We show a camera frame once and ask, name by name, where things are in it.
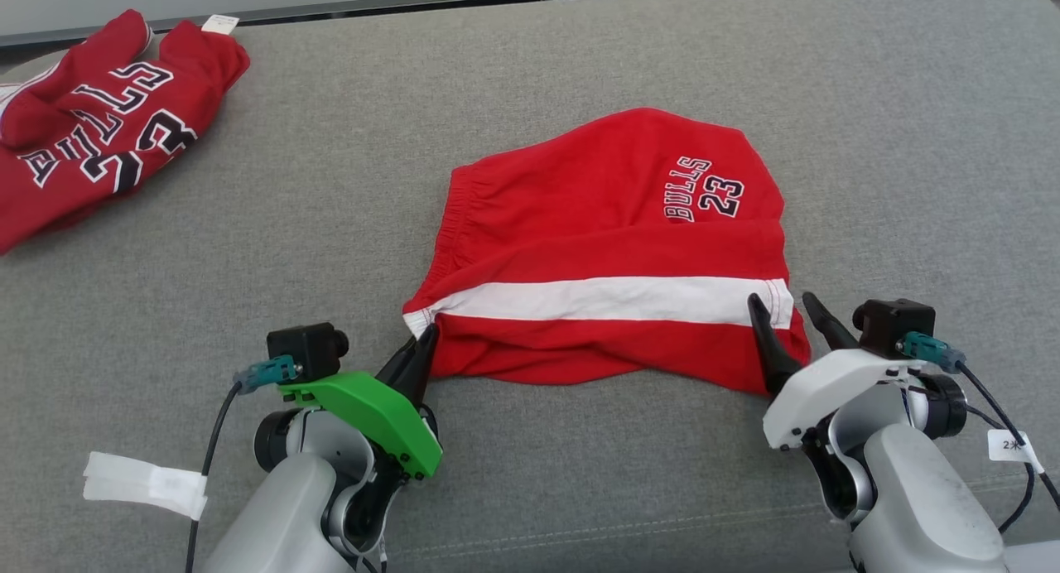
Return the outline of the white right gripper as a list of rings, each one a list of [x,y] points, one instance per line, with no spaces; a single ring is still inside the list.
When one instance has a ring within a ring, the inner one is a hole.
[[[887,359],[858,348],[856,337],[817,294],[805,292],[802,303],[813,328],[834,350],[806,368],[788,353],[773,330],[771,314],[760,296],[747,298],[766,395],[775,396],[764,415],[768,447],[782,450],[809,445],[809,433],[815,431],[834,451],[848,451],[886,426],[922,429],[928,402],[909,401],[903,394],[909,384],[917,383],[928,362]]]

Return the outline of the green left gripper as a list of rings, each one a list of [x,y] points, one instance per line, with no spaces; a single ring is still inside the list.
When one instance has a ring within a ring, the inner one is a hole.
[[[395,456],[410,478],[431,478],[443,449],[413,404],[424,400],[438,339],[438,325],[431,323],[398,348],[376,377],[337,373],[313,382],[279,384],[277,390],[300,407],[321,407],[359,430],[383,455]]]

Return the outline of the red white-striped Bulls shorts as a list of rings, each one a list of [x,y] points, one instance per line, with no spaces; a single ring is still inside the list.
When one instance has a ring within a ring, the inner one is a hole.
[[[764,395],[747,299],[810,359],[783,192],[739,129],[657,108],[450,173],[434,256],[402,306],[431,376],[581,384],[658,370]]]

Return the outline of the red Bulls 23 jersey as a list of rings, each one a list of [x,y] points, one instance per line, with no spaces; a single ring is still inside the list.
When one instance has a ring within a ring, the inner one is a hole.
[[[132,8],[21,84],[0,85],[0,256],[131,195],[208,131],[250,65],[229,31],[179,22],[155,59]]]

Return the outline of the white tape flag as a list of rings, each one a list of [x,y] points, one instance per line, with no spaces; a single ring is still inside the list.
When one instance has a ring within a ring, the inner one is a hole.
[[[207,474],[92,451],[84,468],[83,498],[140,503],[199,521],[207,505]]]

